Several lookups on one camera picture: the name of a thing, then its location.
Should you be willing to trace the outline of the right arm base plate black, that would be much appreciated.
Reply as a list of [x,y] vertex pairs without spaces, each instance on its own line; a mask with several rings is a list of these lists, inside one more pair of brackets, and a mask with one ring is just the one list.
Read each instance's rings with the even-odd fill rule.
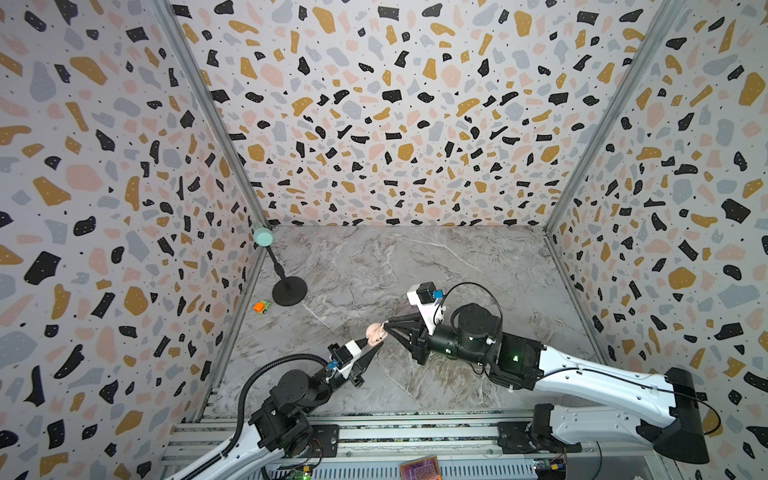
[[497,445],[504,454],[581,452],[580,443],[565,443],[554,436],[551,423],[553,411],[553,404],[537,404],[532,419],[527,422],[499,422]]

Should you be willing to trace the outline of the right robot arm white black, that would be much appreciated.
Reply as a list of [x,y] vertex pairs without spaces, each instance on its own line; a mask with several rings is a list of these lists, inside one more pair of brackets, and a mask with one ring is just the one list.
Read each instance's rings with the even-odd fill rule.
[[433,353],[478,367],[493,384],[590,401],[588,407],[535,406],[530,422],[503,432],[500,445],[524,452],[576,452],[583,443],[636,443],[668,459],[709,462],[706,433],[691,374],[625,371],[574,357],[503,330],[501,317],[471,303],[447,321],[397,317],[383,329],[425,364]]

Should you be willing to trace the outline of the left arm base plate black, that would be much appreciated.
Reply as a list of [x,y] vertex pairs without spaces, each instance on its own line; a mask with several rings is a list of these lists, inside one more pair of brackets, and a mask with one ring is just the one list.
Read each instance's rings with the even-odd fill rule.
[[259,432],[260,448],[270,452],[282,450],[286,457],[335,458],[340,441],[338,424],[296,424],[278,429],[276,433]]

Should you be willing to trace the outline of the pink earbud charging case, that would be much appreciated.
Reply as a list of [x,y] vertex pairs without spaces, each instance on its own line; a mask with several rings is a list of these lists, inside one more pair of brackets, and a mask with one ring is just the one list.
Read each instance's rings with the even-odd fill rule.
[[367,344],[371,347],[381,344],[387,336],[383,323],[373,323],[366,329]]

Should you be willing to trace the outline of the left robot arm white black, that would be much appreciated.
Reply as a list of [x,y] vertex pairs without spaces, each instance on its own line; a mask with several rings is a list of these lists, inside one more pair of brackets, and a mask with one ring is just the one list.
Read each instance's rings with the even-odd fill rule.
[[[381,349],[365,338],[329,346],[328,359],[294,353],[270,361],[243,384],[234,432],[218,446],[173,474],[173,479],[245,479],[269,463],[297,457],[311,446],[314,430],[308,415],[327,404],[343,385],[364,383],[363,375]],[[307,373],[292,369],[269,390],[259,409],[246,410],[253,385],[271,370],[293,362],[319,366]]]

